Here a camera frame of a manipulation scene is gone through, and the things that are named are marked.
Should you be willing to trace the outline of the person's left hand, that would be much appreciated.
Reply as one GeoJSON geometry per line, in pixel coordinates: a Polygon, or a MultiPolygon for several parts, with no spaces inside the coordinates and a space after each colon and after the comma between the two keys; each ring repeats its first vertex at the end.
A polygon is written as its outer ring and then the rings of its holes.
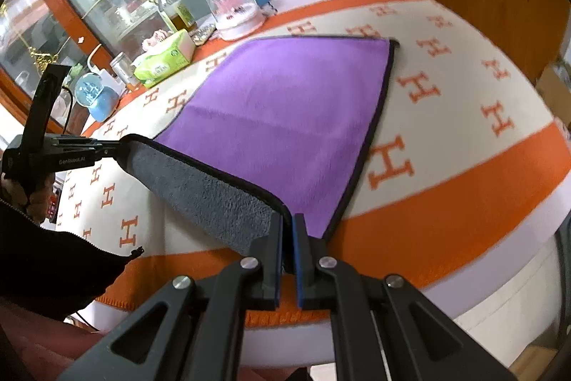
{"type": "Polygon", "coordinates": [[[49,210],[49,199],[53,193],[55,174],[50,173],[44,180],[42,187],[31,194],[26,194],[24,188],[19,184],[1,177],[1,198],[11,204],[16,209],[26,213],[35,224],[42,224],[45,221],[49,210]]]}

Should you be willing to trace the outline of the black jacket sleeve forearm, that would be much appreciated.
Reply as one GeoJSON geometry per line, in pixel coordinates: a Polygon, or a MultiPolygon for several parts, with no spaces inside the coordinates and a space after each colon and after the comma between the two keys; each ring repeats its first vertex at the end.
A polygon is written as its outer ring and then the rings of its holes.
{"type": "Polygon", "coordinates": [[[64,231],[34,224],[1,203],[1,299],[62,321],[106,292],[144,253],[117,255],[64,231]]]}

